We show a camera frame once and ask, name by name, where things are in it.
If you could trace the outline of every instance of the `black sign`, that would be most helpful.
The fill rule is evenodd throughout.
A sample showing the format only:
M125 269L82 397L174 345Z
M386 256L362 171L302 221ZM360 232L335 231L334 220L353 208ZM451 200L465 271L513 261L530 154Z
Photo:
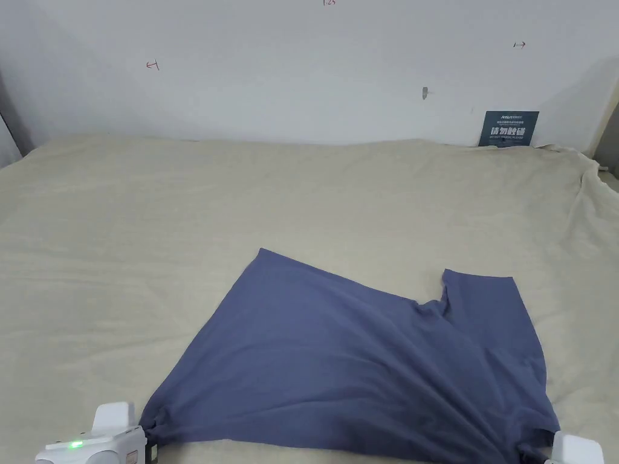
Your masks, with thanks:
M530 145L539 111L486 111L480 147Z

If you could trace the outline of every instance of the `mattress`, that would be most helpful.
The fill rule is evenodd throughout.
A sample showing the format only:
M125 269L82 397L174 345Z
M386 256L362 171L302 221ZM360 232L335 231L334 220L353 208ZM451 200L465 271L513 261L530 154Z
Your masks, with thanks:
M549 146L331 147L89 135L0 171L0 453L138 411L260 247L417 301L513 276L562 428L619 459L619 194ZM378 463L221 441L165 463Z

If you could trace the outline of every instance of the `blue t-shirt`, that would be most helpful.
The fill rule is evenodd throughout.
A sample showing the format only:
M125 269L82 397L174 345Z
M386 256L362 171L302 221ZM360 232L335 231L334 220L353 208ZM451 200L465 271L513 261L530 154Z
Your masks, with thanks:
M146 405L159 445L231 439L443 464L536 462L559 424L512 278L440 301L261 249Z

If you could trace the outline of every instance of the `bed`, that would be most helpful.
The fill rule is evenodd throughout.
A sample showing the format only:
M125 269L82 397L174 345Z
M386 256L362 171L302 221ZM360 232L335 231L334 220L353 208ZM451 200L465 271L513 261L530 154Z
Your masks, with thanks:
M619 194L555 146L344 147L84 135L0 171L0 453L140 410L260 247L426 301L513 276L562 428L619 459ZM374 463L236 442L163 463Z

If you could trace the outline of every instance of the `cloth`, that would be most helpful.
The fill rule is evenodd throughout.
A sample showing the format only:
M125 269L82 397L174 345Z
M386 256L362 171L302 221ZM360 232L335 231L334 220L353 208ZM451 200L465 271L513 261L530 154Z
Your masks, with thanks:
M419 304L261 249L152 395L150 440L231 439L444 464L552 444L512 278L451 270Z

